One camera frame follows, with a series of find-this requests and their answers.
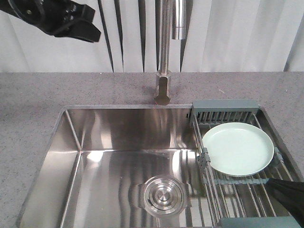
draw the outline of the sink basin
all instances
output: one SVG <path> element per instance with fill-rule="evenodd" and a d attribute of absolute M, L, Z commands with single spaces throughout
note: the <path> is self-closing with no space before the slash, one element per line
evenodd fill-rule
<path fill-rule="evenodd" d="M 190 112 L 190 105 L 64 109 L 19 227 L 212 226 Z M 240 216 L 233 207 L 240 197 L 246 215 L 258 217 L 237 188 L 240 195 L 223 190 L 230 216 Z M 288 216 L 277 202 L 273 207 Z"/>

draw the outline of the kitchen faucet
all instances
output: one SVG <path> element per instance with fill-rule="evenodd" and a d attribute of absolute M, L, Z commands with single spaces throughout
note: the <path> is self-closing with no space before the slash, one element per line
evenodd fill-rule
<path fill-rule="evenodd" d="M 167 105 L 171 84 L 171 72 L 168 70 L 171 28 L 172 39 L 186 38 L 186 0 L 162 0 L 161 7 L 161 62 L 156 73 L 154 100 L 158 105 Z"/>

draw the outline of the black robotic arm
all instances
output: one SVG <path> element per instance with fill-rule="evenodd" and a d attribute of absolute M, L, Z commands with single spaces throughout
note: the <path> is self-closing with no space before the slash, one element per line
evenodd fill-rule
<path fill-rule="evenodd" d="M 0 10 L 55 37 L 98 42 L 101 35 L 92 24 L 95 10 L 71 0 L 0 0 Z"/>

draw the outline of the drain cover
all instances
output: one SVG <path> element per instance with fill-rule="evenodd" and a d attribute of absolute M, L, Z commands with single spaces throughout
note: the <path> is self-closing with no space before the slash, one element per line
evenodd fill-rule
<path fill-rule="evenodd" d="M 158 176 L 146 182 L 144 190 L 145 207 L 152 214 L 176 214 L 181 211 L 184 197 L 178 180 Z"/>

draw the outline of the gray speckled countertop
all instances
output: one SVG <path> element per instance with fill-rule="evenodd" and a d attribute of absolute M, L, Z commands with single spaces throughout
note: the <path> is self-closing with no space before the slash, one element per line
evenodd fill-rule
<path fill-rule="evenodd" d="M 0 228 L 15 227 L 65 105 L 153 104 L 155 74 L 1 73 Z M 172 104 L 195 99 L 255 99 L 304 174 L 304 72 L 181 73 Z"/>

